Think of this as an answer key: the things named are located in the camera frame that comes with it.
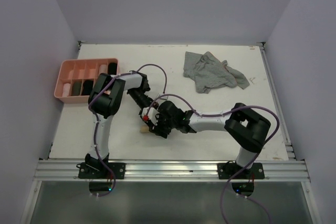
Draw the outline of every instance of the pink tray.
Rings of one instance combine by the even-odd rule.
[[[112,62],[117,64],[117,74],[119,74],[119,64],[115,58],[64,61],[59,70],[54,96],[64,103],[87,103],[89,99],[88,95],[71,96],[73,83],[81,81],[80,94],[82,94],[84,81],[93,80],[94,85],[98,78],[100,65],[108,66]],[[69,96],[62,97],[63,85],[65,83],[70,84],[70,93]]]

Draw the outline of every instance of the cable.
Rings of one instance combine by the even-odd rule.
[[[145,65],[141,66],[136,72],[139,72],[142,68],[147,67],[147,66],[154,66],[154,67],[160,68],[162,70],[162,72],[164,74],[164,77],[165,77],[164,88],[163,88],[163,92],[162,93],[165,94],[166,93],[166,87],[167,87],[167,74],[166,74],[166,72],[159,65],[152,64],[152,63],[145,64]]]
[[[110,176],[113,177],[113,185],[111,187],[111,190],[108,191],[107,193],[103,194],[103,195],[98,195],[98,197],[103,197],[103,196],[106,196],[106,195],[109,195],[113,189],[115,188],[115,184],[116,184],[116,180],[115,180],[115,174],[114,172],[112,171],[112,169],[109,168],[108,165],[106,165],[103,161],[103,159],[101,158],[99,152],[98,152],[98,148],[97,148],[97,130],[98,130],[98,125],[99,125],[99,117],[98,117],[98,114],[92,109],[92,105],[95,103],[95,101],[113,84],[113,82],[115,81],[115,79],[119,78],[120,76],[127,76],[129,74],[132,74],[132,73],[124,73],[124,74],[121,74],[119,76],[114,76],[110,82],[105,86],[105,88],[103,88],[93,99],[92,101],[89,103],[89,110],[96,116],[96,125],[94,127],[94,132],[93,132],[93,144],[94,144],[94,147],[95,147],[95,151],[96,151],[96,154],[97,154],[97,157],[98,157],[98,160],[99,162],[107,169],[107,171],[110,173]]]
[[[95,151],[96,151],[96,154],[97,154],[97,157],[98,157],[98,160],[99,162],[107,169],[107,171],[110,173],[110,176],[112,176],[113,178],[113,185],[111,187],[111,190],[108,191],[107,193],[103,194],[103,195],[98,195],[98,197],[103,197],[103,196],[106,196],[108,194],[110,194],[113,189],[115,188],[115,184],[116,184],[116,180],[115,180],[115,174],[114,172],[112,171],[112,169],[109,168],[109,166],[107,166],[104,161],[102,160],[100,154],[99,154],[99,151],[98,151],[98,148],[97,148],[97,130],[98,130],[98,125],[99,125],[99,117],[98,117],[98,114],[92,109],[92,105],[97,101],[97,99],[105,92],[108,90],[108,88],[113,84],[113,82],[121,77],[121,76],[128,76],[128,75],[131,75],[131,74],[135,74],[135,73],[138,73],[142,68],[146,67],[146,66],[155,66],[155,67],[158,67],[160,68],[163,73],[164,73],[164,76],[165,76],[165,84],[164,84],[164,88],[163,88],[163,93],[165,93],[165,90],[166,90],[166,87],[167,87],[167,74],[166,72],[164,71],[164,69],[156,64],[145,64],[143,66],[141,66],[137,71],[135,72],[128,72],[128,73],[122,73],[120,75],[117,75],[117,76],[114,76],[110,81],[109,83],[92,99],[92,101],[89,103],[89,110],[95,115],[96,117],[96,125],[94,127],[94,132],[93,132],[93,144],[95,146]]]
[[[153,107],[154,103],[155,103],[158,99],[160,99],[161,97],[169,97],[169,96],[171,96],[171,97],[176,97],[176,98],[179,98],[180,100],[184,101],[184,102],[188,105],[188,107],[189,107],[189,108],[190,108],[196,115],[198,115],[198,116],[203,116],[203,117],[205,117],[205,118],[213,118],[213,117],[218,117],[218,116],[226,116],[226,115],[229,115],[229,114],[231,114],[231,113],[234,113],[234,112],[237,112],[237,111],[240,111],[240,110],[244,110],[244,109],[260,109],[260,110],[267,111],[268,113],[270,113],[270,114],[276,119],[276,121],[277,121],[277,126],[276,126],[275,130],[272,132],[272,134],[270,134],[270,136],[265,140],[264,145],[267,144],[267,142],[268,142],[268,141],[269,141],[269,140],[270,140],[270,139],[277,133],[277,131],[279,130],[279,127],[280,127],[280,121],[279,121],[278,116],[277,116],[272,110],[269,110],[269,109],[264,108],[264,107],[261,107],[261,106],[257,106],[257,105],[242,106],[242,107],[238,107],[238,108],[235,108],[235,109],[233,109],[233,110],[227,111],[227,112],[225,112],[225,113],[223,113],[223,114],[212,114],[212,115],[209,115],[209,114],[199,114],[199,113],[198,113],[198,112],[191,106],[190,103],[188,103],[184,98],[182,98],[181,96],[176,95],[176,94],[163,94],[163,95],[160,95],[160,96],[158,96],[157,98],[155,98],[155,99],[152,101],[151,105],[149,106],[146,115],[148,115],[150,108]],[[250,164],[252,164],[252,163],[257,159],[258,155],[259,155],[259,153],[257,153],[247,165],[245,165],[242,169],[240,169],[239,171],[237,171],[234,175],[232,175],[232,176],[227,180],[227,182],[225,183],[225,186],[224,186],[224,188],[223,188],[223,190],[222,190],[222,193],[220,194],[221,214],[222,214],[222,217],[223,217],[224,221],[225,221],[227,224],[229,224],[229,221],[228,221],[227,217],[225,216],[225,213],[224,213],[224,210],[223,210],[223,197],[224,197],[224,192],[225,192],[226,188],[228,187],[230,181],[231,181],[233,178],[235,178],[237,175],[239,175],[241,172],[243,172],[243,171],[244,171]],[[268,216],[269,223],[272,223],[271,216],[270,216],[270,214],[269,214],[269,212],[267,211],[267,209],[266,209],[265,206],[263,206],[261,203],[259,203],[258,201],[254,200],[254,199],[250,199],[250,198],[247,198],[247,199],[249,199],[250,201],[252,201],[252,202],[254,202],[254,203],[256,203],[256,204],[258,204],[258,205],[259,205],[259,206],[266,212],[266,214],[267,214],[267,216]]]

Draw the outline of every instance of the metal extrusion frame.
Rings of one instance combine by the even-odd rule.
[[[41,189],[42,181],[34,180],[32,187],[30,188],[30,192],[27,198],[25,209],[22,213],[20,224],[29,224],[31,218],[33,217],[35,205],[37,202],[38,194]]]
[[[323,223],[313,192],[311,190],[310,182],[301,182],[301,184],[313,224]]]
[[[286,142],[291,143],[290,138],[289,138],[289,134],[288,134],[288,131],[287,131],[286,123],[285,123],[285,118],[283,117],[282,109],[281,109],[280,102],[279,102],[279,99],[278,99],[278,94],[277,94],[277,91],[275,89],[273,77],[272,77],[272,74],[271,74],[271,71],[270,71],[270,68],[269,68],[269,64],[268,64],[268,61],[267,61],[264,44],[263,43],[257,43],[257,45],[259,46],[261,57],[263,58],[262,60],[264,62],[266,75],[267,75],[267,78],[268,78],[268,83],[269,83],[269,86],[271,88],[273,100],[274,100],[276,110],[277,110],[277,114],[278,114],[280,122],[281,122],[282,132],[285,135]]]
[[[289,160],[296,160],[294,149],[291,143],[285,143],[287,155]]]
[[[81,159],[49,159],[39,161],[34,179],[38,181],[89,181],[78,178]],[[132,182],[218,182],[217,164],[227,161],[153,161],[109,160],[126,163],[125,178]],[[304,161],[259,161],[265,179],[259,182],[309,182]]]

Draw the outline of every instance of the small wooden block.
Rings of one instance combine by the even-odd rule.
[[[140,127],[140,133],[149,133],[149,127],[147,125]]]

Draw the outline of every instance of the white table surface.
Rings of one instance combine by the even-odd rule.
[[[198,94],[195,83],[183,77],[186,51],[203,54],[210,51],[220,61],[241,71],[249,80],[245,90],[224,87],[209,94]],[[146,63],[163,67],[168,76],[167,93],[185,98],[198,111],[220,111],[232,108],[236,102],[261,105],[274,112],[275,104],[258,47],[215,45],[82,45],[79,59],[118,58],[121,72],[137,70]],[[152,94],[161,93],[164,75],[160,69],[146,67]],[[177,98],[170,98],[182,110],[188,107]],[[239,145],[226,132],[199,132],[183,134],[173,130],[167,139],[139,132],[143,122],[138,116],[139,107],[124,93],[120,110],[113,119],[109,150],[110,159],[171,159],[171,160],[234,160]],[[267,112],[258,111],[268,118],[271,130],[275,120]],[[65,104],[54,138],[50,158],[84,158],[90,149],[93,117],[87,104]],[[259,160],[288,160],[281,130],[264,147]]]

